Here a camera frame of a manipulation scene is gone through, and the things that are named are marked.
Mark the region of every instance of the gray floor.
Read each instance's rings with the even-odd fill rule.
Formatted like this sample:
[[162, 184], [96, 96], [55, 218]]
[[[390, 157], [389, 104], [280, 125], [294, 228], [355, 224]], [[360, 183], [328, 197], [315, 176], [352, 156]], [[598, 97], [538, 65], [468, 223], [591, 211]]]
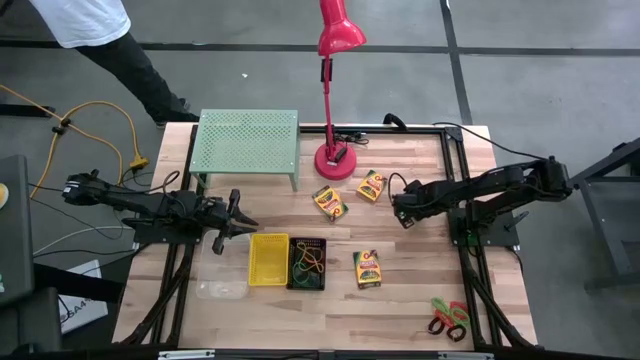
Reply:
[[[132, 33], [144, 42], [297, 44], [317, 41], [315, 0], [128, 0]], [[375, 45], [446, 46], [437, 0], [349, 0], [352, 19]], [[460, 46], [533, 48], [638, 48], [634, 0], [450, 0]], [[25, 1], [0, 18], [0, 36], [50, 39]], [[176, 93], [201, 108], [291, 108], [303, 121], [322, 121], [319, 60], [305, 52], [149, 52]], [[474, 124], [488, 125], [494, 140], [535, 154], [554, 154], [571, 174], [638, 137], [640, 62], [637, 57], [461, 56]], [[349, 53], [335, 58], [333, 114], [338, 122], [378, 123], [393, 112], [407, 123], [460, 123], [446, 54]], [[95, 99], [131, 113], [144, 155], [155, 161], [162, 132], [140, 104], [109, 74], [71, 50], [0, 48], [0, 82], [61, 111]], [[15, 99], [0, 94], [0, 102]], [[87, 131], [113, 141], [130, 160], [126, 121], [104, 108], [77, 116]], [[3, 118], [0, 157], [22, 153], [31, 179], [39, 177], [54, 121]], [[496, 149], [499, 164], [519, 161]], [[77, 134], [65, 135], [45, 185], [99, 168], [116, 177], [115, 155]], [[95, 225], [117, 224], [103, 207], [65, 206], [59, 195], [38, 198]], [[585, 280], [609, 273], [606, 248], [593, 234], [579, 193], [560, 204], [527, 206], [518, 226], [525, 280], [541, 345], [554, 350], [640, 357], [638, 288], [587, 295]], [[32, 204], [34, 246], [82, 229]], [[106, 241], [85, 234], [55, 247], [126, 249], [131, 234]], [[113, 257], [101, 257], [109, 261]], [[43, 262], [71, 267], [91, 255], [52, 255]], [[110, 277], [126, 269], [107, 269]]]

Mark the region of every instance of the person's leg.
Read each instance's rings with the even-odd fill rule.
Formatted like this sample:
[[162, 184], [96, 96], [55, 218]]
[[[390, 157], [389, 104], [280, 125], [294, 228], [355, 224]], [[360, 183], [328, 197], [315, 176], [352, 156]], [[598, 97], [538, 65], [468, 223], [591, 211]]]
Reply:
[[167, 82], [153, 68], [151, 60], [131, 36], [101, 46], [76, 48], [82, 55], [112, 73], [142, 103], [153, 121], [198, 121], [184, 102], [169, 90]]

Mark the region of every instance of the crayola box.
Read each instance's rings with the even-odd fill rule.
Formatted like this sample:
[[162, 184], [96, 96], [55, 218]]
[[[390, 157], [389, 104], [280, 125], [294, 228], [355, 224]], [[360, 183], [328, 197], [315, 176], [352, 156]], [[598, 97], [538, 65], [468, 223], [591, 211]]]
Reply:
[[353, 262], [356, 265], [358, 288], [366, 289], [382, 285], [382, 270], [376, 250], [354, 252]]
[[340, 199], [340, 194], [329, 185], [316, 191], [311, 197], [331, 222], [336, 221], [349, 211], [349, 207]]
[[369, 170], [367, 176], [362, 180], [356, 192], [368, 200], [376, 201], [385, 185], [387, 185], [387, 178], [378, 174], [373, 170]]

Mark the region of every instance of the scissors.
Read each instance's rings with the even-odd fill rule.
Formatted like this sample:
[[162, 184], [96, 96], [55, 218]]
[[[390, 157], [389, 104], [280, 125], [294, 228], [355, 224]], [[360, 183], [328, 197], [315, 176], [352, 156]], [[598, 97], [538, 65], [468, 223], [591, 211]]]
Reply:
[[452, 301], [447, 305], [442, 298], [431, 299], [431, 305], [436, 309], [435, 317], [429, 323], [427, 331], [432, 335], [439, 335], [447, 327], [447, 337], [453, 342], [464, 339], [467, 335], [466, 326], [469, 324], [467, 306], [459, 301]]

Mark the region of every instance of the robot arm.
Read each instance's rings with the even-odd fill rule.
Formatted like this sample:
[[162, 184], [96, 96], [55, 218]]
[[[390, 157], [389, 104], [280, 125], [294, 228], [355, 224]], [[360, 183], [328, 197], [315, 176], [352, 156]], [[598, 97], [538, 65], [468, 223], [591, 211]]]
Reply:
[[224, 239], [256, 231], [244, 225], [258, 225], [240, 211], [237, 189], [231, 191], [227, 205], [222, 198], [207, 198], [187, 190], [154, 194], [129, 190], [99, 179], [98, 171], [93, 170], [90, 174], [69, 176], [62, 196], [72, 205], [105, 204], [140, 214], [138, 218], [123, 219], [123, 223], [134, 228], [137, 236], [151, 238], [147, 242], [199, 239], [204, 228], [218, 229], [213, 245], [213, 252], [218, 255], [224, 249]]
[[[508, 165], [489, 170], [462, 181], [434, 181], [421, 184], [414, 180], [403, 194], [393, 196], [394, 215], [407, 229], [414, 220], [457, 208], [467, 201], [469, 228], [486, 226], [504, 213], [532, 201], [562, 201], [571, 194], [566, 167], [552, 156], [548, 160]], [[502, 192], [487, 200], [477, 197]]]

